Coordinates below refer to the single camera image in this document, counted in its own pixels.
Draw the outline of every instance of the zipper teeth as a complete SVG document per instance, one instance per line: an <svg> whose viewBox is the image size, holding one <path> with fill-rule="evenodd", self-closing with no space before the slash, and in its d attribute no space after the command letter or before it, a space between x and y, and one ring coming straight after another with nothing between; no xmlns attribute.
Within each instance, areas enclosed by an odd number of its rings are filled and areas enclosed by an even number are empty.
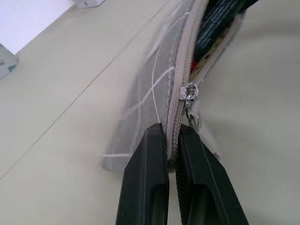
<svg viewBox="0 0 300 225"><path fill-rule="evenodd" d="M232 37L236 33L237 28L240 26L241 18L242 18L241 15L237 15L235 17L225 38L221 41L221 43L218 46L218 48L216 49L216 51L210 56L209 60L203 66L201 71L197 74L197 76L192 81L192 83L196 83L196 84L202 83L202 81L205 78L206 74L208 73L209 69L214 65L214 63L218 59L220 53L222 53L224 48L227 46L228 42L232 39Z"/></svg>
<svg viewBox="0 0 300 225"><path fill-rule="evenodd" d="M193 8L191 10L190 16L186 23L186 29L182 34L182 42L179 46L178 57L176 60L176 64L178 65L178 70L181 71L183 67L183 71L181 74L181 87L184 86L188 82L188 76L190 73L190 64L192 61L196 36L198 29L200 27L200 20L204 16L205 13L205 5L208 4L208 0L196 0ZM184 103L179 101L179 98L175 95L173 98L177 98L174 101L174 108L176 109L174 118L170 117L168 122L170 125L167 125L167 151L168 151L168 160L170 163L170 167L174 168L174 163L176 163L176 153L177 153L177 145L178 145L178 136L180 131L181 119L183 115Z"/></svg>
<svg viewBox="0 0 300 225"><path fill-rule="evenodd" d="M227 46L229 41L232 39L232 37L236 33L237 28L240 26L242 17L243 17L242 15L237 15L235 17L226 37L222 40L222 42L219 45L219 47L217 48L217 50L211 55L210 59L206 62L205 66L202 68L202 70L199 72L199 74L196 76L196 78L192 81L192 83L196 83L196 84L202 83L202 81L203 81L204 77L206 76L206 74L208 73L209 69L214 65L214 63L218 59L219 55L222 53L224 48ZM193 57L193 53L194 53L194 44L189 45L188 53L189 54L186 57L186 59L187 59L186 65L190 65L190 63L192 61L192 57ZM182 86L185 86L188 84L188 75L186 76L186 74L184 74L183 79L182 79L183 80ZM182 120L183 113L184 113L184 102L180 101L178 108L177 108L174 125L173 125L173 129L172 129L173 130L172 144L170 146L172 148L171 149L172 153L177 152L178 136L179 136L179 132L180 132L180 126L181 126L181 120ZM175 165L173 165L173 164L176 163L176 155L173 155L173 157L175 157L175 158L172 159L172 160L174 160L174 162L170 162L171 168L174 167Z"/></svg>

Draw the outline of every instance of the metal zipper pull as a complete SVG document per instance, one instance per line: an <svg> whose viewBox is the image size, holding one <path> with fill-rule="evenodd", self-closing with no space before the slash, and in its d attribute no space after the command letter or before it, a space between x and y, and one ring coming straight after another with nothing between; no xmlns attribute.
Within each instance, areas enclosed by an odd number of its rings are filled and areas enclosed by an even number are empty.
<svg viewBox="0 0 300 225"><path fill-rule="evenodd" d="M187 115L187 120L189 125L198 130L200 115L196 118L190 116L188 110L192 106L192 103L196 100L199 94L198 85L196 83L189 83L187 86L184 86L180 89L179 99L185 102L184 108Z"/></svg>

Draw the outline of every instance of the small bottle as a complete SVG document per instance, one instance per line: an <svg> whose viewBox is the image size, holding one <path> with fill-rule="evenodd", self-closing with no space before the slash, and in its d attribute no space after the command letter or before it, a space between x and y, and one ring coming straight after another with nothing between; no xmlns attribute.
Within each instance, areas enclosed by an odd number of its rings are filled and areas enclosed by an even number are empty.
<svg viewBox="0 0 300 225"><path fill-rule="evenodd" d="M17 64L15 56L0 44L0 80L13 71Z"/></svg>

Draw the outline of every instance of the table surface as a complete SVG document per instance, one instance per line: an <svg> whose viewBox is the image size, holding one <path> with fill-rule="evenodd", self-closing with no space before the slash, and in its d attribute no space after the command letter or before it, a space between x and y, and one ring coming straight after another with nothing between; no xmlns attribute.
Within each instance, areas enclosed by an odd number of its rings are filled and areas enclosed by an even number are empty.
<svg viewBox="0 0 300 225"><path fill-rule="evenodd" d="M151 37L179 0L70 8L0 82L0 224L114 224L122 177L101 156ZM202 90L250 224L300 223L300 2L262 0ZM170 176L169 224L179 225Z"/></svg>

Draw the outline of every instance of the pouch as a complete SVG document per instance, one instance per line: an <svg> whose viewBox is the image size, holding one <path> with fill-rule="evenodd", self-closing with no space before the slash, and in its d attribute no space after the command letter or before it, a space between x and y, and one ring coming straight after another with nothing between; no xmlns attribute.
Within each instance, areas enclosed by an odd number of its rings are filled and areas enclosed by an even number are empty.
<svg viewBox="0 0 300 225"><path fill-rule="evenodd" d="M214 25L200 31L207 22L203 20L206 10L215 2L183 0L167 17L137 74L119 127L105 150L102 165L106 170L123 172L144 131L161 123L166 136L168 167L172 171L177 164L178 136L184 115L201 140L218 156L215 137L200 115L198 94L203 79L239 30L244 11L237 12L218 33L191 73L196 39L200 38L197 35L203 38L216 28Z"/></svg>

